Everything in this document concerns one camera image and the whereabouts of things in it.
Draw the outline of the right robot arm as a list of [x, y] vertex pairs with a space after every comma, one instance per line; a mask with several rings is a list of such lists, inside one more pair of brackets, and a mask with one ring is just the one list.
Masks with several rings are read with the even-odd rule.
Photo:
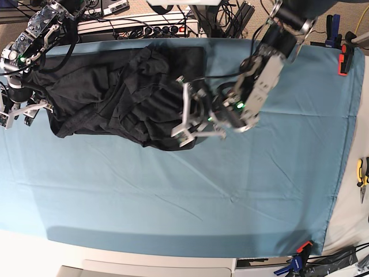
[[88, 1], [44, 1], [44, 6], [29, 19], [27, 28], [1, 52], [1, 126], [10, 129], [21, 115], [31, 125], [38, 111], [52, 110], [47, 91], [30, 81], [32, 71], [55, 73], [66, 63], [46, 69], [46, 54], [64, 38], [71, 39], [67, 56], [77, 43], [77, 24]]

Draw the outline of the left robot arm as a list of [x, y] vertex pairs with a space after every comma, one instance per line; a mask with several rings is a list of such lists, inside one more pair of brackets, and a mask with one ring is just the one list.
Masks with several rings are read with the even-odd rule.
[[220, 84], [212, 92], [207, 77], [191, 81], [179, 77], [183, 88], [182, 121], [171, 130], [180, 147], [200, 137], [226, 137], [224, 128], [243, 133], [259, 121], [259, 112], [269, 92], [278, 83], [286, 62], [293, 62], [304, 39], [312, 32], [317, 18], [336, 4], [335, 1], [273, 1], [268, 18], [253, 34], [267, 29], [250, 56], [242, 61], [236, 81]]

